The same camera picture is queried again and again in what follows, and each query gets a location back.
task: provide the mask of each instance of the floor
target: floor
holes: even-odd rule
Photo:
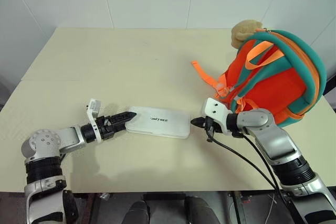
[[[201,197],[207,201],[215,212],[221,224],[236,224],[235,208],[232,197],[224,191],[198,191],[183,192],[187,196]],[[97,199],[93,204],[90,222],[83,219],[86,211],[85,198],[76,198],[79,209],[78,223],[90,224],[120,224],[130,206],[143,198],[144,193],[114,193],[106,201]],[[249,202],[244,203],[246,223],[265,223],[272,202],[272,192],[269,195],[249,197]],[[182,200],[147,200],[151,209],[151,224],[186,224]],[[0,223],[25,223],[25,198],[22,193],[0,193]],[[268,224],[288,223],[292,224],[287,210],[276,199]]]
[[[330,106],[336,109],[336,87],[324,95],[324,98],[329,102]]]
[[[201,197],[213,209],[221,224],[236,224],[235,208],[232,205],[232,197],[225,191],[197,191],[187,192],[187,196]],[[99,214],[92,223],[121,223],[130,206],[137,200],[142,199],[143,193],[116,193],[112,194],[108,201],[100,202]],[[246,223],[265,223],[272,202],[268,195],[258,195],[249,198],[245,203],[244,212]],[[147,200],[151,209],[151,224],[186,224],[182,200]],[[276,199],[268,224],[294,223],[286,208],[280,200]]]

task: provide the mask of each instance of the white wall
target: white wall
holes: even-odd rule
[[[336,72],[335,0],[0,0],[0,82],[12,90],[56,26],[231,28],[250,18],[295,33]]]

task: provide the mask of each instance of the black cable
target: black cable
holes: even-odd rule
[[[258,153],[258,155],[260,156],[260,158],[262,159],[262,161],[263,161],[263,163],[265,164],[265,166],[266,166],[266,168],[267,168],[267,170],[268,170],[268,172],[269,172],[269,174],[271,175],[271,177],[272,177],[272,180],[273,180],[273,182],[274,182],[274,184],[275,184],[275,187],[276,187],[276,192],[278,193],[278,195],[279,195],[279,197],[280,197],[280,199],[282,200],[282,203],[285,205],[285,206],[287,206],[287,203],[286,203],[286,201],[285,201],[285,199],[284,199],[284,197],[283,197],[283,195],[282,195],[282,193],[281,193],[281,190],[280,190],[280,187],[279,187],[279,185],[278,185],[278,182],[277,182],[277,180],[275,179],[275,176],[274,176],[274,174],[273,174],[273,172],[272,172],[272,170],[271,170],[271,168],[269,167],[269,165],[268,165],[268,163],[267,163],[267,161],[265,160],[265,158],[264,158],[264,156],[262,155],[262,153],[260,152],[260,150],[256,147],[256,145],[247,137],[247,136],[245,136],[244,134],[241,134],[241,136],[253,147],[253,149]]]
[[[228,151],[231,151],[232,153],[236,154],[237,156],[239,156],[240,158],[242,158],[244,161],[246,161],[247,163],[249,163],[254,169],[256,169],[261,175],[262,177],[265,178],[265,180],[267,180],[267,182],[274,188],[274,190],[276,190],[276,186],[272,183],[272,181],[265,175],[265,173],[263,173],[255,164],[253,164],[250,160],[248,160],[246,157],[242,156],[242,154],[236,152],[234,149],[230,148],[229,146],[222,144],[221,142],[217,141],[214,139],[213,136],[211,136],[211,133],[208,131],[205,131],[206,134],[208,135],[208,137],[210,138],[210,140],[212,142],[214,142],[215,144],[218,144],[219,146],[226,148]]]
[[[65,158],[66,154],[61,154],[61,163],[63,161],[63,159]]]

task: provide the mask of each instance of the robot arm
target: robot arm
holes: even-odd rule
[[[123,112],[113,116],[98,116],[100,102],[91,99],[87,108],[90,123],[61,130],[36,131],[22,145],[26,157],[27,185],[25,186],[27,223],[74,223],[78,218],[76,203],[62,174],[60,156],[86,144],[114,136],[125,130],[125,122],[136,113]]]
[[[234,114],[222,103],[208,98],[202,112],[205,119],[194,119],[192,124],[205,127],[212,134],[223,132],[234,135],[240,132],[255,138],[258,149],[290,197],[288,206],[298,223],[336,220],[334,197],[319,175],[310,168],[288,133],[275,124],[269,111],[256,109]]]

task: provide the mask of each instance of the orange backpack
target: orange backpack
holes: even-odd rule
[[[218,81],[192,62],[215,98],[233,112],[269,110],[279,126],[301,120],[323,94],[326,71],[301,39],[281,30],[259,29],[247,38]]]

